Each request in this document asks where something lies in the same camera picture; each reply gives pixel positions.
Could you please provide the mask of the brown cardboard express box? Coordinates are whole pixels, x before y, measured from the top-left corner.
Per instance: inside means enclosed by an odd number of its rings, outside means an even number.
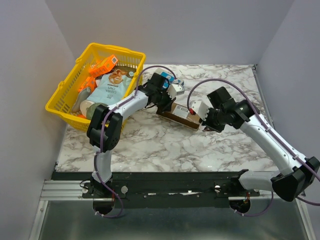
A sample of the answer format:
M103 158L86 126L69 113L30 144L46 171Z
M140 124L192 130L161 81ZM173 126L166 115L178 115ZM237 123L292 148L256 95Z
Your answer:
M193 130L198 130L201 125L201 119L198 115L192 115L187 107L175 102L171 105L171 111L161 112L161 110L158 109L156 114Z

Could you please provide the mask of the red black utility knife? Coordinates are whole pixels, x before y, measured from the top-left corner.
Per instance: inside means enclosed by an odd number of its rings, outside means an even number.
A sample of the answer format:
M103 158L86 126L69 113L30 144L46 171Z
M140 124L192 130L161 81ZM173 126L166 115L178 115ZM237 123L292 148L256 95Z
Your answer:
M211 132L212 130L209 127L206 126L202 131L203 132Z

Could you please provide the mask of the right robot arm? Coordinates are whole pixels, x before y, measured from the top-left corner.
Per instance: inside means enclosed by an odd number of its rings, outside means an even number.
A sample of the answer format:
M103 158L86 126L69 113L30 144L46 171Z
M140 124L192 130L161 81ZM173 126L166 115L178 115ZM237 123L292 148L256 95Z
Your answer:
M308 158L292 147L248 100L236 102L223 86L207 97L211 106L202 101L191 104L203 125L218 133L226 125L240 129L263 149L278 168L274 172L241 171L230 183L230 191L234 195L241 196L247 190L264 190L291 202L313 183L320 168L319 160Z

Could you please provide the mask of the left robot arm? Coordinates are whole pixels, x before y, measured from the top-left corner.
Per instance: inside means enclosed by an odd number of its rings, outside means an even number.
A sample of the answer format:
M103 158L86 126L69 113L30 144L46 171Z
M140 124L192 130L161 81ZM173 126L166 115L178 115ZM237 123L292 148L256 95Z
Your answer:
M179 92L183 91L179 84L170 83L166 77L154 73L146 83L137 86L132 94L118 103L96 107L86 135L94 149L92 178L96 183L93 191L99 197L107 197L110 192L119 196L108 181L112 178L112 151L120 140L123 122L149 105L161 112L169 112Z

